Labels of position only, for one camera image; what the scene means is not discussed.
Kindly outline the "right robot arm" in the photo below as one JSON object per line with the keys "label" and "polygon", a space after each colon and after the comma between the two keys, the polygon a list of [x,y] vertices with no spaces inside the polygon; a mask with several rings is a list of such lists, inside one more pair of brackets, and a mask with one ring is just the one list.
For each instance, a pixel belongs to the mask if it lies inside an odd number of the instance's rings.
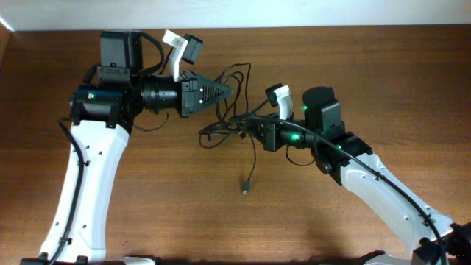
{"label": "right robot arm", "polygon": [[278,113],[244,118],[249,132],[276,151],[282,146],[309,149],[316,167],[365,202],[401,240],[412,264],[469,264],[470,224],[459,225],[436,211],[401,183],[372,148],[348,132],[331,87],[302,95],[302,120],[294,119],[287,86],[266,90]]}

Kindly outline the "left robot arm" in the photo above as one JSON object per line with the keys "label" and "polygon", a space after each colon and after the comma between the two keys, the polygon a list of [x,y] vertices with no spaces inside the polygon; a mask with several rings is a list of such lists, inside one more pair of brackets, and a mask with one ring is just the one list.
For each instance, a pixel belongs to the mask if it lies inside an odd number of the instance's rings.
{"label": "left robot arm", "polygon": [[152,67],[143,65],[140,31],[104,31],[100,61],[71,97],[69,116],[59,120],[71,151],[60,202],[39,256],[25,264],[100,264],[106,256],[105,230],[110,195],[135,118],[176,110],[186,118],[227,98],[231,89],[180,62],[195,63],[203,42],[166,31],[156,48],[171,47]]}

